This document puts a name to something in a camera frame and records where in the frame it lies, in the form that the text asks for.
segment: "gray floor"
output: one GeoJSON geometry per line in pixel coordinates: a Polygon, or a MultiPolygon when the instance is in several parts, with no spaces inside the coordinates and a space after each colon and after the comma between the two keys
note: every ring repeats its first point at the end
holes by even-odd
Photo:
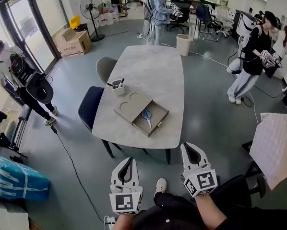
{"type": "MultiPolygon", "coordinates": [[[[142,30],[143,21],[123,21],[101,28],[109,35],[127,30],[142,30]]],[[[176,44],[178,31],[165,32],[163,43],[176,44]]],[[[113,216],[109,201],[112,170],[123,159],[132,156],[137,160],[140,184],[144,188],[141,209],[153,205],[155,183],[159,177],[168,181],[168,191],[190,198],[179,175],[183,168],[179,149],[172,150],[172,163],[166,164],[163,150],[141,150],[123,147],[123,152],[112,147],[115,159],[107,154],[101,140],[92,136],[78,117],[77,110],[90,86],[102,86],[95,65],[102,56],[119,58],[125,47],[146,44],[136,38],[136,32],[106,37],[93,43],[85,56],[62,59],[52,71],[53,103],[59,115],[55,127],[73,157],[79,176],[92,198],[100,216],[113,216]]],[[[236,41],[221,37],[219,42],[196,39],[191,51],[204,54],[223,64],[233,52],[236,41]]],[[[233,176],[246,172],[250,156],[240,149],[242,143],[253,139],[256,119],[253,108],[236,106],[227,99],[227,89],[234,81],[224,66],[201,56],[182,57],[185,78],[185,111],[181,142],[187,141],[202,148],[224,183],[233,176]]],[[[262,75],[257,86],[275,96],[282,83],[262,75]]],[[[272,99],[257,89],[251,91],[256,112],[287,113],[281,98],[272,99]]],[[[26,126],[21,152],[29,157],[29,165],[52,182],[47,202],[28,202],[28,212],[45,230],[101,229],[86,195],[82,191],[72,164],[58,137],[35,112],[26,126]]],[[[253,204],[263,208],[287,208],[287,179],[273,192],[267,190],[263,199],[253,197],[253,204]]]]}

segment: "white backpack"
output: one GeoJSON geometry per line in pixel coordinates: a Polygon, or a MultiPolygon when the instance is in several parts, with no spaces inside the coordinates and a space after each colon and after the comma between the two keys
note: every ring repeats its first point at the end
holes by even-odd
{"type": "MultiPolygon", "coordinates": [[[[260,25],[256,25],[253,30],[255,28],[258,28],[259,29],[259,34],[258,34],[258,37],[262,35],[262,27],[260,25]]],[[[238,40],[238,49],[237,49],[237,55],[238,55],[238,58],[240,59],[244,59],[245,58],[245,53],[244,53],[244,48],[247,46],[247,43],[249,42],[249,38],[250,38],[250,34],[248,35],[243,35],[243,36],[240,36],[239,37],[239,40],[238,40]]]]}

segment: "gray table top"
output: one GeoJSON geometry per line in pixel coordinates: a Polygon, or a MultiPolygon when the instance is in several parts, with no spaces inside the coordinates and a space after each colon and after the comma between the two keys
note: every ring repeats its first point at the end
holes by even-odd
{"type": "Polygon", "coordinates": [[[92,129],[94,136],[135,148],[173,149],[179,145],[184,113],[184,75],[176,48],[129,46],[120,56],[108,82],[124,78],[126,92],[136,88],[169,110],[150,137],[114,112],[121,97],[105,87],[92,129]]]}

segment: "light blue jacket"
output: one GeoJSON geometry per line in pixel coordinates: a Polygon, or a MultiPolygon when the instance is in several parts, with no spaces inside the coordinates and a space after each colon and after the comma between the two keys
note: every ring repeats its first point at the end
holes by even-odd
{"type": "Polygon", "coordinates": [[[152,21],[156,25],[170,23],[170,15],[173,13],[173,10],[167,8],[166,0],[149,0],[149,4],[153,16],[152,21]]]}

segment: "pen holder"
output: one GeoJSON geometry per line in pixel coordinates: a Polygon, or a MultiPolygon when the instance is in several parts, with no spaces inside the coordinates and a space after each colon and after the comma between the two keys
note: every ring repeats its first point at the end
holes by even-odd
{"type": "Polygon", "coordinates": [[[119,87],[120,83],[121,83],[121,80],[116,80],[112,82],[113,86],[111,87],[111,89],[113,90],[116,96],[123,95],[125,93],[124,84],[122,83],[122,86],[119,87]]]}

